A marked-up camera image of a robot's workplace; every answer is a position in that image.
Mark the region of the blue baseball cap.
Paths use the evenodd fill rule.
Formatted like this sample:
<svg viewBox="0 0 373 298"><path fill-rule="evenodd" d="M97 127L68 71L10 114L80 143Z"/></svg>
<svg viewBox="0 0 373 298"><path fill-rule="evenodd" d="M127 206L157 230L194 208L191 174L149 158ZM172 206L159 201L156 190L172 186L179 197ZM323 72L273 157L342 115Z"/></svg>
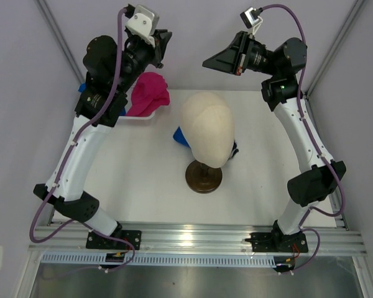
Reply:
<svg viewBox="0 0 373 298"><path fill-rule="evenodd" d="M177 127L176 131L174 132L173 139L177 143L179 143L180 145L183 145L184 147L187 147L187 148L191 148L189 146L189 144L188 144L188 142L187 142L187 140L186 140L186 138L185 138L185 136L184 136L180 127ZM235 155L238 154L238 153L239 153L239 149L237 147L237 143L234 142L233 143L233 148L231 150L231 153L230 153L230 156L229 156L228 160L233 159L235 157Z"/></svg>

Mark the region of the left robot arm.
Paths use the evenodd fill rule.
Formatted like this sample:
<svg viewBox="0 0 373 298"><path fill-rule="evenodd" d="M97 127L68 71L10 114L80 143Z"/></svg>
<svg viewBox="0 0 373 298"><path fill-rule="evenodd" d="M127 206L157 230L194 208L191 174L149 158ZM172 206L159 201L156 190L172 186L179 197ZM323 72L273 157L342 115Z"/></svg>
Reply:
<svg viewBox="0 0 373 298"><path fill-rule="evenodd" d="M108 133L127 104L127 92L152 65L162 68L172 33L153 32L153 44L126 30L118 42L107 35L94 38L86 47L85 88L75 107L73 127L60 162L46 183L36 184L33 193L60 214L85 224L100 235L107 248L118 247L122 226L84 190L88 171Z"/></svg>

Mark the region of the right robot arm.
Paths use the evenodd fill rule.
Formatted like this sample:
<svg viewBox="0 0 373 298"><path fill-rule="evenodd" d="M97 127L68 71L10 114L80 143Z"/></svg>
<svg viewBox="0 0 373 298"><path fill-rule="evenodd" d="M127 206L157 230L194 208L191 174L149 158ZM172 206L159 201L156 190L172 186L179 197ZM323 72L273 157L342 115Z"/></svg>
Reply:
<svg viewBox="0 0 373 298"><path fill-rule="evenodd" d="M343 161L335 161L316 131L297 82L306 65L307 45L299 38L286 40L270 51L251 34L240 31L224 50L206 59L202 66L239 76L245 70L269 75L262 82L262 97L283 125L297 156L300 174L287 183L290 200L274 222L271 244L284 251L309 211L332 194L346 172Z"/></svg>

